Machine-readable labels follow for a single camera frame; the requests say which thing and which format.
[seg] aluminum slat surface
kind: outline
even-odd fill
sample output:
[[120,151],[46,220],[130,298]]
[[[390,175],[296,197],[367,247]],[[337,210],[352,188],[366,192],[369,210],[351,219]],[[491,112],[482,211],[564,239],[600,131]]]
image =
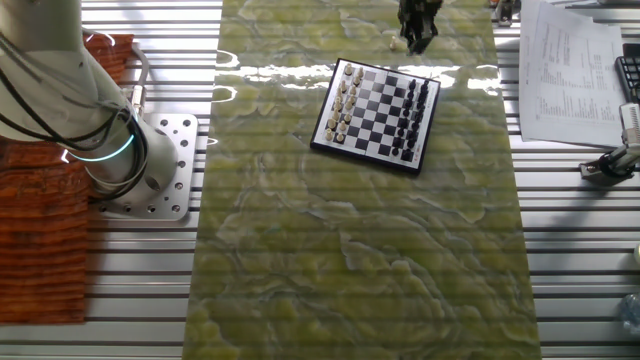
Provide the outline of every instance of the aluminum slat surface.
[[[562,1],[622,27],[640,42],[640,8]],[[85,0],[84,25],[133,33],[151,62],[148,112],[199,120],[192,214],[181,224],[94,224],[89,240],[88,322],[0,327],[0,360],[176,360],[181,355],[193,247],[211,142],[210,100],[222,1]],[[523,142],[518,107],[520,23],[494,28],[535,305],[545,359],[638,358],[640,343],[617,320],[621,297],[640,291],[632,248],[640,242],[640,177],[612,189],[580,179],[578,164],[602,150]],[[128,62],[128,84],[140,63]]]

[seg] black keyboard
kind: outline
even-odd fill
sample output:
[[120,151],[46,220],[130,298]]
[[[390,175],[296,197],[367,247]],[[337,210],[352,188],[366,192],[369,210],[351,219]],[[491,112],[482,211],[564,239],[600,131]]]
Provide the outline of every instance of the black keyboard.
[[640,103],[640,57],[618,57],[616,71],[627,102]]

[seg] green marble mat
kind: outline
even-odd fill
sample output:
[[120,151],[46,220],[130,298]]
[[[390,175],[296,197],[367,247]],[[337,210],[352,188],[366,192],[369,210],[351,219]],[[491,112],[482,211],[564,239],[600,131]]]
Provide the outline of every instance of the green marble mat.
[[[484,0],[225,0],[184,358],[539,359]],[[438,79],[422,174],[312,152],[338,57]]]

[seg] chess board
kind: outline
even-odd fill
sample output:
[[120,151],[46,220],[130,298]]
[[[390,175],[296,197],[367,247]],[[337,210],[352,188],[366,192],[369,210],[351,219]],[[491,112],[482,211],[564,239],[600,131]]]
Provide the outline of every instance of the chess board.
[[339,59],[311,148],[418,174],[439,91],[438,81]]

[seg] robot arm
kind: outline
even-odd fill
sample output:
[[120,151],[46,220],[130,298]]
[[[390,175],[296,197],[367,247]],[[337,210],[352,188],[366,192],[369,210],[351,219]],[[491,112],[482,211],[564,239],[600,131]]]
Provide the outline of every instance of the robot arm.
[[622,143],[596,161],[580,164],[582,178],[603,186],[615,185],[633,177],[640,163],[640,107],[628,103],[620,106]]
[[176,150],[142,121],[84,47],[80,0],[0,0],[0,135],[52,141],[86,164],[95,198],[144,201],[169,184]]
[[441,7],[442,0],[400,0],[400,35],[407,39],[409,55],[424,53],[438,35],[435,17]]

